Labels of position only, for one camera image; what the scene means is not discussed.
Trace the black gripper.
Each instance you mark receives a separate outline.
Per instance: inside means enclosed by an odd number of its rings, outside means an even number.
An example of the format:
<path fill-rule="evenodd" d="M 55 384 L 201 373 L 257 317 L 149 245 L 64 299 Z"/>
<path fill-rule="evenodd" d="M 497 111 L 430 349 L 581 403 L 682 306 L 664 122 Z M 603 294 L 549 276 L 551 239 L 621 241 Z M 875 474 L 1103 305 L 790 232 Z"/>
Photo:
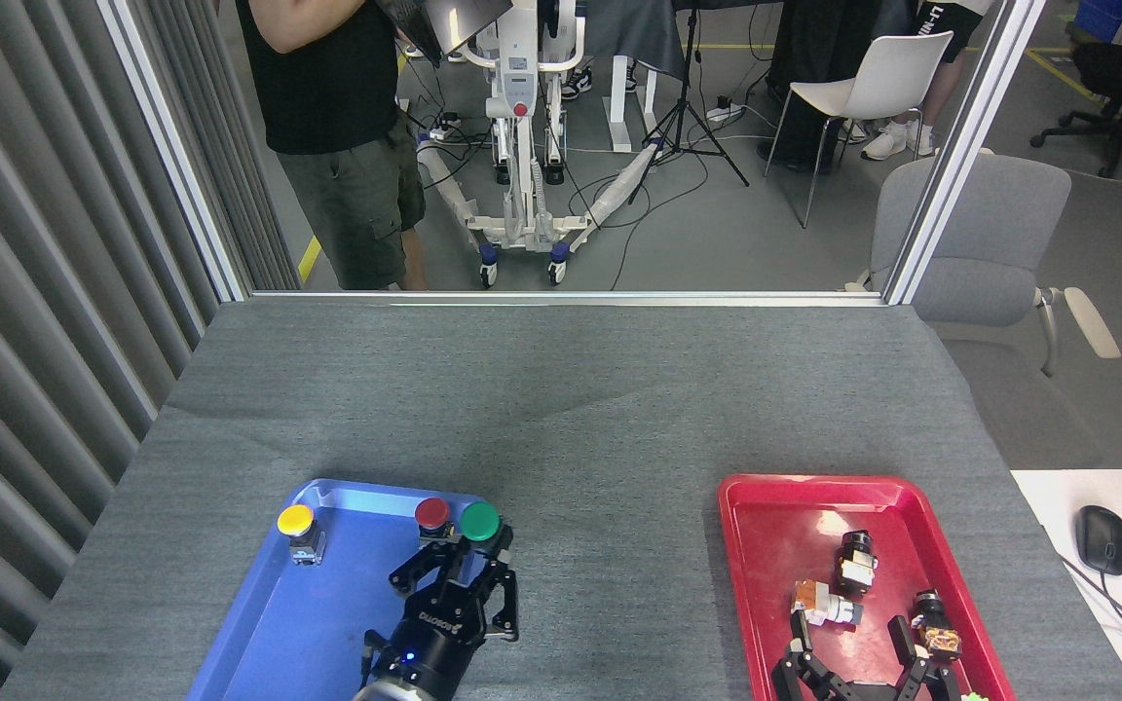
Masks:
<path fill-rule="evenodd" d="M 375 697 L 453 698 L 484 643 L 519 639 L 515 570 L 490 551 L 475 554 L 482 568 L 470 585 L 432 582 L 415 593 L 429 573 L 436 572 L 436 581 L 460 577 L 463 541 L 429 541 L 389 573 L 396 594 L 410 598 L 374 664 Z M 502 608 L 487 618 L 486 605 L 496 593 L 502 594 Z"/>
<path fill-rule="evenodd" d="M 912 622 L 896 615 L 888 624 L 901 674 L 886 683 L 847 683 L 824 665 L 813 652 L 804 612 L 791 612 L 792 639 L 771 677 L 776 700 L 804 700 L 806 686 L 815 700 L 916 700 L 923 688 L 931 700 L 962 700 L 951 664 L 962 655 L 960 635 L 951 627 L 930 624 L 923 615 Z"/>

